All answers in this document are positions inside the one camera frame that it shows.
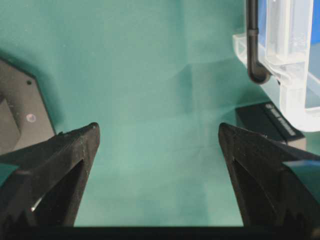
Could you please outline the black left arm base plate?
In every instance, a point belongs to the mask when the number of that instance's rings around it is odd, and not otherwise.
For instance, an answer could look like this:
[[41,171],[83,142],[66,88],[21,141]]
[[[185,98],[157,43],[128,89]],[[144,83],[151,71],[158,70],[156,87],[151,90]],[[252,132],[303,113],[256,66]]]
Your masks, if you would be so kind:
[[37,78],[0,60],[0,153],[6,154],[56,135]]

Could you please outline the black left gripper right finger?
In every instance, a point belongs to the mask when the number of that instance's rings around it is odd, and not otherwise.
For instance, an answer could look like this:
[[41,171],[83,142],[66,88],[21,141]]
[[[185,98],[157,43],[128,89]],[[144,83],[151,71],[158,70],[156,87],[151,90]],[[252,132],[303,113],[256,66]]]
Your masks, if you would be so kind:
[[320,202],[288,166],[319,155],[224,122],[218,141],[245,226],[320,226]]

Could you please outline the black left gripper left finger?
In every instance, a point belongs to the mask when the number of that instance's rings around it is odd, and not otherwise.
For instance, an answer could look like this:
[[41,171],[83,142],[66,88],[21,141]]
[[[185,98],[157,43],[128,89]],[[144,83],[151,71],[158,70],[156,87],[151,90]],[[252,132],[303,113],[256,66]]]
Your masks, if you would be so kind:
[[96,122],[1,155],[0,226],[73,226],[100,145]]

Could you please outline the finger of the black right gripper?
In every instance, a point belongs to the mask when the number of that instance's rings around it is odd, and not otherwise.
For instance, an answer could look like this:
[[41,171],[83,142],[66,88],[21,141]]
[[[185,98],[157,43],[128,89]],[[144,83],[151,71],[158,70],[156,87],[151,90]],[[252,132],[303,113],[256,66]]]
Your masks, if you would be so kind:
[[247,74],[253,83],[265,84],[270,79],[270,71],[259,61],[258,7],[257,0],[246,1]]

